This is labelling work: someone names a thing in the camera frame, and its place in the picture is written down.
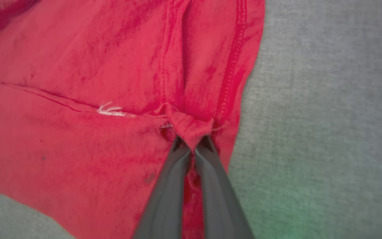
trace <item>seam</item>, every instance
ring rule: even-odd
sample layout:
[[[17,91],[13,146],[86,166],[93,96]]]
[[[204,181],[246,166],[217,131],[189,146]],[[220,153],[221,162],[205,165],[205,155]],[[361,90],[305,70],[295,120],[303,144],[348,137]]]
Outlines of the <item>seam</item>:
[[[60,97],[58,95],[52,94],[51,92],[47,92],[45,90],[36,89],[36,88],[30,88],[30,87],[25,87],[25,86],[18,86],[18,85],[8,84],[8,83],[1,83],[1,82],[0,82],[0,86],[6,86],[6,87],[9,87],[9,88],[15,89],[17,91],[24,91],[24,92],[27,92],[27,93],[30,93],[30,94],[34,94],[36,96],[42,97],[44,99],[52,101],[52,102],[54,102],[56,104],[59,104],[61,106],[65,106],[65,107],[67,107],[67,108],[69,108],[69,109],[71,109],[71,110],[73,110],[75,112],[99,114],[99,112],[98,112],[99,107],[95,107],[92,104],[82,103],[82,102],[74,100],[74,99],[70,99],[70,98],[66,98],[66,97]],[[50,96],[59,97],[59,98],[64,99],[65,101],[70,101],[70,102],[78,104],[78,105],[83,105],[83,106],[86,106],[86,107],[90,107],[90,108],[92,108],[94,110],[84,110],[84,111],[78,110],[78,109],[75,109],[74,107],[72,107],[72,106],[70,106],[68,104],[62,103],[60,101],[57,101],[57,100],[52,99],[50,97],[47,97],[47,96],[45,96],[43,94],[39,94],[37,92],[29,91],[29,90],[27,90],[27,88],[33,89],[33,90],[36,90],[36,91],[41,91],[41,92],[43,92],[45,94],[48,94]],[[115,109],[115,108],[112,107],[111,109],[108,108],[106,110],[109,110],[109,112],[111,112],[112,114],[103,114],[103,115],[113,115],[113,114],[115,115],[115,110],[118,110],[118,109]],[[124,119],[136,119],[136,118],[156,118],[156,119],[157,118],[166,118],[167,119],[168,118],[166,114],[163,114],[163,115],[152,115],[153,112],[154,111],[152,111],[152,112],[145,112],[145,113],[142,113],[141,115],[134,115],[132,113],[127,113],[127,112],[122,112],[122,113],[125,113],[125,114],[127,114],[129,116],[129,117],[123,117]]]
[[[177,124],[177,127],[178,127],[178,128],[179,128],[180,124],[182,123],[182,121],[184,121],[186,118],[187,118],[187,116],[185,115],[185,116],[179,121],[179,123]],[[184,136],[183,136],[182,133],[179,133],[179,131],[176,130],[176,129],[175,129],[175,131],[176,131],[176,133],[179,135],[180,138],[184,139]]]
[[[185,127],[185,129],[184,129],[184,133],[188,131],[188,129],[189,129],[189,127],[191,127],[191,124],[192,124],[192,123],[193,123],[193,122],[191,121],[191,122]]]
[[[221,95],[218,99],[218,119],[222,123],[227,111],[227,103],[231,94],[231,85],[233,82],[232,75],[235,72],[236,63],[238,60],[238,53],[243,45],[243,37],[245,30],[245,21],[247,18],[246,0],[237,0],[237,17],[235,24],[235,36],[232,42],[232,50],[229,54],[227,62],[227,72],[225,74]]]
[[[167,24],[168,24],[168,6],[169,6],[169,2],[166,2],[166,8],[165,8],[165,25],[164,25],[164,29],[163,29],[163,38],[162,38],[162,54],[159,58],[159,69],[160,69],[160,81],[161,81],[161,91],[162,91],[162,100],[161,100],[161,103],[165,103],[166,102],[166,93],[165,93],[165,69],[164,69],[164,63],[165,63],[165,59],[166,59],[166,53],[164,52],[165,51],[165,38],[166,38],[166,32],[168,31],[168,27],[167,27]]]

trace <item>red t-shirt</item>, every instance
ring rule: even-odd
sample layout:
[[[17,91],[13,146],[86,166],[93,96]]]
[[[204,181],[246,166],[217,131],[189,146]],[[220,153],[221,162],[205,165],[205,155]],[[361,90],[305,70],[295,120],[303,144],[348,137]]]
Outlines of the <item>red t-shirt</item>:
[[[211,135],[227,168],[263,18],[264,0],[0,0],[0,193],[130,238],[174,135]],[[192,169],[183,238],[202,206]]]

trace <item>stitching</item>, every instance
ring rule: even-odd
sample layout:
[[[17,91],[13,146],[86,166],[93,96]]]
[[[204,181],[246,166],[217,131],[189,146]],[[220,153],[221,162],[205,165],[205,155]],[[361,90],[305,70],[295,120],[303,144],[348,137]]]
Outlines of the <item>stitching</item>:
[[[192,123],[193,123],[193,121],[191,121],[191,122],[187,125],[187,127],[185,127],[185,129],[184,129],[184,133],[188,131],[188,129],[189,129],[189,127],[191,127],[191,124],[192,124]]]
[[[224,78],[224,85],[222,90],[222,98],[219,97],[218,101],[218,107],[220,105],[220,111],[218,114],[219,121],[223,121],[225,111],[227,110],[227,103],[228,99],[230,98],[231,94],[231,85],[232,85],[232,75],[235,71],[237,59],[238,59],[238,52],[242,48],[243,44],[243,37],[244,37],[244,30],[245,30],[245,21],[247,18],[247,9],[246,9],[246,0],[237,0],[237,20],[236,20],[236,32],[234,36],[234,40],[232,43],[232,50],[229,55],[229,60],[227,63],[227,69],[229,71],[227,74],[225,74]]]
[[[181,125],[182,121],[184,121],[187,118],[187,115],[184,115],[184,117],[178,122],[178,127]]]
[[[166,31],[168,30],[168,6],[169,6],[169,3],[166,2],[166,9],[165,9],[165,26],[164,26],[164,30],[163,30],[163,39],[162,39],[162,49],[164,50],[164,44],[165,44],[165,38],[166,38]],[[165,103],[166,101],[166,93],[165,93],[165,68],[164,68],[164,63],[165,63],[165,59],[166,59],[166,53],[164,53],[164,55],[161,55],[160,56],[160,60],[159,60],[159,67],[160,67],[160,74],[161,74],[161,82],[162,82],[162,102]]]
[[[179,128],[179,125],[182,123],[182,121],[184,121],[185,120],[185,118],[186,118],[187,116],[184,116],[183,118],[182,118],[182,120],[181,121],[179,121],[179,123],[177,124],[178,125],[178,128]],[[183,134],[182,133],[179,133],[179,131],[178,130],[176,130],[175,129],[175,131],[176,131],[176,133],[179,135],[179,137],[181,137],[182,139],[184,139],[184,136],[183,136]]]

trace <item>gray surface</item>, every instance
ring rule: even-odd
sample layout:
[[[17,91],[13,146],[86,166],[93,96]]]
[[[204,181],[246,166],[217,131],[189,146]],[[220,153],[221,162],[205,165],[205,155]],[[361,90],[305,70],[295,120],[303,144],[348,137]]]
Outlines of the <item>gray surface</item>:
[[[267,0],[229,167],[257,238],[382,238],[382,1]],[[0,195],[0,239],[68,238]]]
[[[0,194],[0,239],[73,239],[53,219]]]

